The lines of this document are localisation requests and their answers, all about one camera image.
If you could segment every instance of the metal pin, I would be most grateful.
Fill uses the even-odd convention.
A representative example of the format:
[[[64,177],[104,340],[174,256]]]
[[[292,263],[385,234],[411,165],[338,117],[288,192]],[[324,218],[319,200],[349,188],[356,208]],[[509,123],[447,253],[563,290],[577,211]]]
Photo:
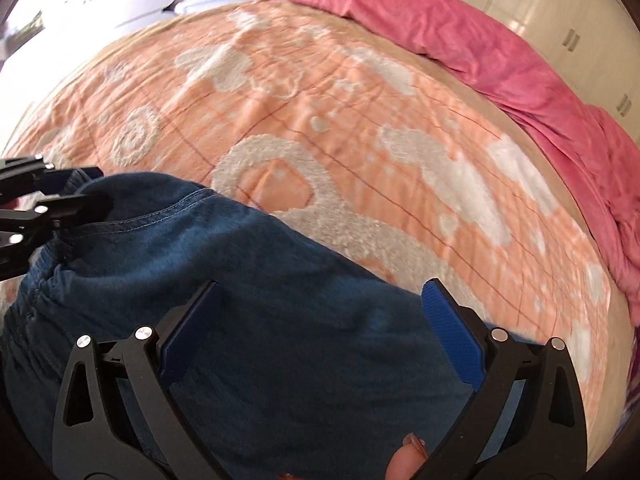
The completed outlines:
[[[144,341],[145,339],[149,339],[154,332],[150,326],[141,326],[136,330],[136,339],[140,339],[140,341]]]
[[[501,328],[494,328],[493,330],[491,330],[491,337],[496,341],[503,343],[507,341],[507,339],[509,338],[509,334],[507,334],[506,330],[503,330]]]
[[[84,348],[85,346],[87,346],[89,343],[91,342],[91,336],[90,335],[81,335],[78,338],[78,341],[76,341],[76,344],[78,345],[79,348]]]
[[[556,350],[564,350],[566,348],[564,341],[562,341],[562,339],[560,339],[559,337],[554,337],[551,339],[551,346]]]

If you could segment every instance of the silver handle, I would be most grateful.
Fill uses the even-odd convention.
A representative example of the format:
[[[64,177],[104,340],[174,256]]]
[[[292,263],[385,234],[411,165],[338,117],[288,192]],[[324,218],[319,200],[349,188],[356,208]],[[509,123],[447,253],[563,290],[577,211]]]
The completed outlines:
[[[578,46],[578,42],[580,41],[580,34],[576,34],[574,36],[574,42],[571,44],[571,46],[569,47],[569,52],[573,52],[575,50],[575,47]]]
[[[629,99],[629,101],[626,103],[625,108],[622,110],[622,113],[620,115],[622,115],[623,117],[626,117],[626,115],[629,113],[629,110],[631,110],[631,107],[633,106],[633,101],[631,99]]]
[[[620,101],[620,104],[616,106],[616,110],[622,113],[622,108],[625,107],[627,101],[629,101],[629,96],[625,94],[622,101]]]
[[[569,32],[566,35],[566,38],[564,38],[564,41],[562,42],[562,46],[567,46],[569,44],[569,42],[571,41],[571,38],[574,36],[574,34],[575,34],[575,30],[570,28]]]

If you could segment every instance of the human thumb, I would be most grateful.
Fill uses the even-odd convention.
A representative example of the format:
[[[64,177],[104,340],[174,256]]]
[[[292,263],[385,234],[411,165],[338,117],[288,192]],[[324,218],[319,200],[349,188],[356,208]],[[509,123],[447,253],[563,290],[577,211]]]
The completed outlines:
[[[424,441],[413,433],[408,434],[402,441],[402,447],[391,457],[385,480],[410,480],[427,458]]]

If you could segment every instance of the denim garment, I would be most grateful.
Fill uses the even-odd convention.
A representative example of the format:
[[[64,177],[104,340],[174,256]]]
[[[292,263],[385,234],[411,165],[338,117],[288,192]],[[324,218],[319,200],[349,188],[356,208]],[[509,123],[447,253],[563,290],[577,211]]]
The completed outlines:
[[[471,389],[418,296],[198,184],[154,173],[87,180],[74,173],[66,192],[105,192],[114,209],[43,248],[1,338],[12,409],[47,463],[78,336],[127,338],[209,279],[225,304],[171,391],[236,480],[382,478],[407,433],[430,450],[446,434]],[[126,387],[124,396],[145,451],[161,460]]]

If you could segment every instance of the pink comforter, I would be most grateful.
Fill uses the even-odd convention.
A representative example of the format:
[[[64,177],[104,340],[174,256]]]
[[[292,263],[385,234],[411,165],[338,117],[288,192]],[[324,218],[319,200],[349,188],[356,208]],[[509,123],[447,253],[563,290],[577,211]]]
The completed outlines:
[[[459,0],[290,0],[353,18],[442,63],[538,144],[575,198],[640,325],[640,150],[523,39]]]

